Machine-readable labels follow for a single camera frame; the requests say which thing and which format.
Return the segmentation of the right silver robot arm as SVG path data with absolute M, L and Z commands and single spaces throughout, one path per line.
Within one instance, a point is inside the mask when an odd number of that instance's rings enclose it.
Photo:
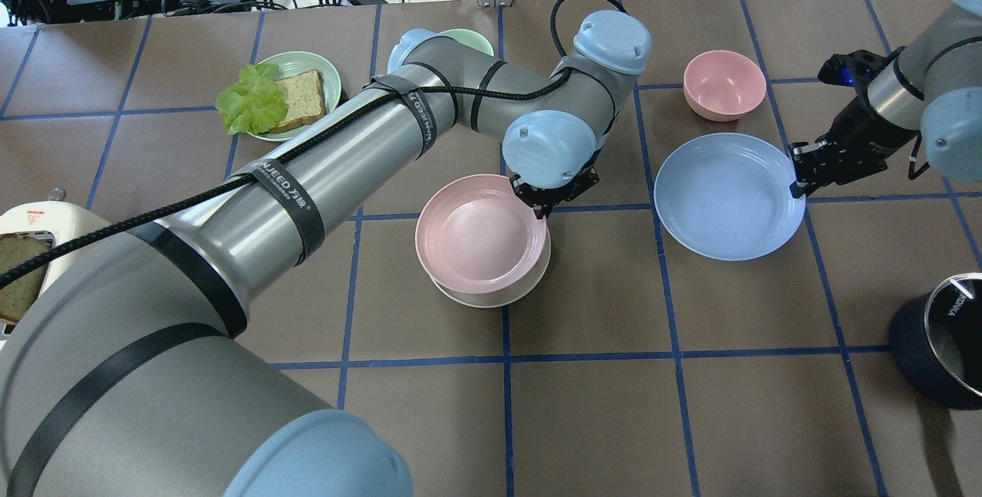
M 981 0 L 953 4 L 906 47 L 887 56 L 833 54 L 822 84 L 849 86 L 855 98 L 814 143 L 788 147 L 796 199 L 886 170 L 905 144 L 923 152 L 908 178 L 926 169 L 959 183 L 981 179 Z

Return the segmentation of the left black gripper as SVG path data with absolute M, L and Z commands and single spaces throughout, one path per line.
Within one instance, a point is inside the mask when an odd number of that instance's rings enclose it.
M 525 182 L 518 174 L 509 177 L 513 194 L 526 204 L 539 220 L 550 217 L 556 206 L 577 199 L 600 182 L 594 167 L 576 174 L 574 178 L 558 187 L 537 187 Z

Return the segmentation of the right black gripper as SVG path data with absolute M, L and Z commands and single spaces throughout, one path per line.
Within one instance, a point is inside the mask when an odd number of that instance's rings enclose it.
M 868 88 L 888 70 L 902 48 L 887 56 L 867 50 L 833 54 L 819 71 L 822 84 L 849 86 L 855 98 L 832 120 L 830 130 L 814 143 L 790 143 L 796 181 L 794 199 L 811 196 L 821 187 L 844 186 L 887 169 L 886 160 L 906 144 L 906 129 L 890 122 L 871 105 Z

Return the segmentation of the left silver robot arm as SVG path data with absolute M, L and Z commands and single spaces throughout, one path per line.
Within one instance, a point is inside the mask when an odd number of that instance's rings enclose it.
M 503 144 L 522 206 L 593 185 L 652 38 L 586 15 L 550 77 L 417 28 L 388 71 L 224 185 L 86 248 L 2 350 L 4 496 L 410 496 L 359 417 L 250 353 L 249 302 L 457 123 Z

